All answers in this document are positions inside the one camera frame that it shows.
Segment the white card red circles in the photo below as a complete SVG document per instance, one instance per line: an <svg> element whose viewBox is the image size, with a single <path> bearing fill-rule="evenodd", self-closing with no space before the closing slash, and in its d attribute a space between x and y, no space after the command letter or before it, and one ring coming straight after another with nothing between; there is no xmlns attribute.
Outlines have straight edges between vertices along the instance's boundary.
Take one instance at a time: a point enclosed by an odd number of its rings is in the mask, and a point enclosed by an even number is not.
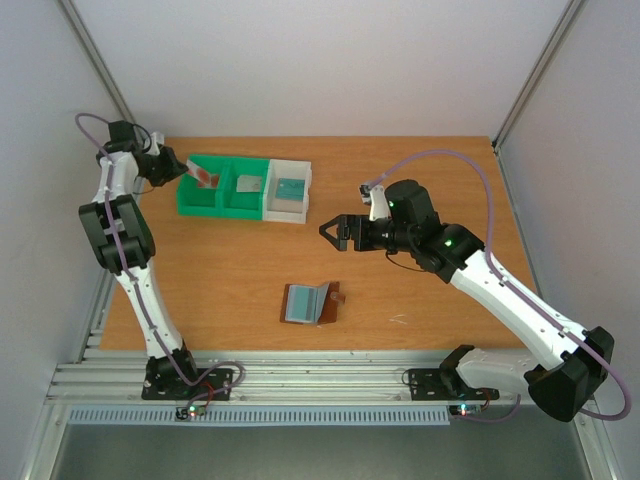
<svg viewBox="0 0 640 480"><path fill-rule="evenodd" d="M218 188L220 181L219 173L211 173L205 168L197 165L196 163L188 160L187 163L187 174L196 180L197 187L203 189L212 189L215 190Z"/></svg>

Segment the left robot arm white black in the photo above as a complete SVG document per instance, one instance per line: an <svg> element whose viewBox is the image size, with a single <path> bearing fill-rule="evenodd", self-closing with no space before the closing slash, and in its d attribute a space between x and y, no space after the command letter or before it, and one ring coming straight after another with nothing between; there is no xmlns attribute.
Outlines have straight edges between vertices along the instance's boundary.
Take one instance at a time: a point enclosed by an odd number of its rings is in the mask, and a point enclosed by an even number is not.
<svg viewBox="0 0 640 480"><path fill-rule="evenodd" d="M156 248L137 200L135 184L161 187L187 172L157 133L126 120L107 122L109 140L97 143L100 182L91 202L79 207L81 224L99 265L126 293L144 336L147 354L142 398L186 400L202 375L170 319L156 284Z"/></svg>

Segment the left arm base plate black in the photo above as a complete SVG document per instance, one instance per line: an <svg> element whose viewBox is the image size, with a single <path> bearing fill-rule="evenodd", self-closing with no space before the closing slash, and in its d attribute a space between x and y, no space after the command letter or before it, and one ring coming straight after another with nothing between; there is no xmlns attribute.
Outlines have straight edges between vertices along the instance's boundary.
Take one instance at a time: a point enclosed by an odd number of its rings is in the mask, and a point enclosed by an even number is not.
<svg viewBox="0 0 640 480"><path fill-rule="evenodd" d="M197 395L207 400L214 392L214 401L226 401L230 397L230 385L234 380L231 368L218 368L210 372L198 386L188 386L178 376L173 384L163 384L159 379L147 376L143 382L141 398L147 401L187 401Z"/></svg>

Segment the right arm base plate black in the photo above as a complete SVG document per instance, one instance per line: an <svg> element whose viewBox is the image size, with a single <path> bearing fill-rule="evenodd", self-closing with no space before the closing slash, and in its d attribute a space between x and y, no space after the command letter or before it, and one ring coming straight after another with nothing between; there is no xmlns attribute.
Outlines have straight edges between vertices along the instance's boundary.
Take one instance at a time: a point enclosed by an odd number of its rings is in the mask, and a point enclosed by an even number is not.
<svg viewBox="0 0 640 480"><path fill-rule="evenodd" d="M437 368L411 368L401 375L401 382L409 388L413 401L494 401L498 390L471 388L457 380L444 380Z"/></svg>

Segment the brown leather card holder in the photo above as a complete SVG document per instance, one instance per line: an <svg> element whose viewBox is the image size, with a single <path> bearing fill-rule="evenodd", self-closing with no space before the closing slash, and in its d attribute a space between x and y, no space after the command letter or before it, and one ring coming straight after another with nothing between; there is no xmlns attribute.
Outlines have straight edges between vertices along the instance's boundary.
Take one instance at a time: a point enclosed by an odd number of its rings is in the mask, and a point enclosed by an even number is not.
<svg viewBox="0 0 640 480"><path fill-rule="evenodd" d="M335 323L338 317L338 307L343 305L346 300L346 296L341 292L341 284L338 281L327 282L319 286L309 286L319 288L319 300L320 300L320 316L317 323L294 323L285 319L285 310L287 305L288 290L291 285L300 284L286 284L284 287L283 300L280 312L280 322L287 324L298 325L325 325Z"/></svg>

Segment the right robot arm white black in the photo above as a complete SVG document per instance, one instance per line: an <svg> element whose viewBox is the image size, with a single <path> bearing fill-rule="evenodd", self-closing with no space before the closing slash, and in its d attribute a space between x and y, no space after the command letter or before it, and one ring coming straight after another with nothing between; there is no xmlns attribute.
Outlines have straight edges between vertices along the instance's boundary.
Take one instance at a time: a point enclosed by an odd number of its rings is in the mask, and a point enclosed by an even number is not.
<svg viewBox="0 0 640 480"><path fill-rule="evenodd" d="M453 398L472 389L528 395L555 420L571 421L606 380L614 339L587 330L554 310L514 278L466 227L443 223L428 191L414 180L366 190L367 215L341 214L319 228L335 249L408 253L420 270L465 293L528 351L498 354L461 345L440 364L442 387Z"/></svg>

